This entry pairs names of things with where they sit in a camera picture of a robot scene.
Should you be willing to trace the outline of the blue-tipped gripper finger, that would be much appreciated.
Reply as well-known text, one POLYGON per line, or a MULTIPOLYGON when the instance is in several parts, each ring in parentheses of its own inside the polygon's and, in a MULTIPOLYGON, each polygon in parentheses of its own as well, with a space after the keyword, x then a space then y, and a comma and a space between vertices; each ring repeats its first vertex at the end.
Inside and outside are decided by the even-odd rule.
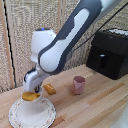
POLYGON ((35 92, 38 93, 40 91, 40 86, 36 87, 35 92))

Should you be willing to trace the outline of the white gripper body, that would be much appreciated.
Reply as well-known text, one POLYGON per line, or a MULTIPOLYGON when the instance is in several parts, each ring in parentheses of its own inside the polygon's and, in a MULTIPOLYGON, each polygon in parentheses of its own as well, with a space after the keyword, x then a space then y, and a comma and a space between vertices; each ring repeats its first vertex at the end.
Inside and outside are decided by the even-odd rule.
POLYGON ((23 88, 26 91, 32 91, 38 87, 47 77, 48 74, 43 72, 40 68, 32 68, 24 76, 23 88))

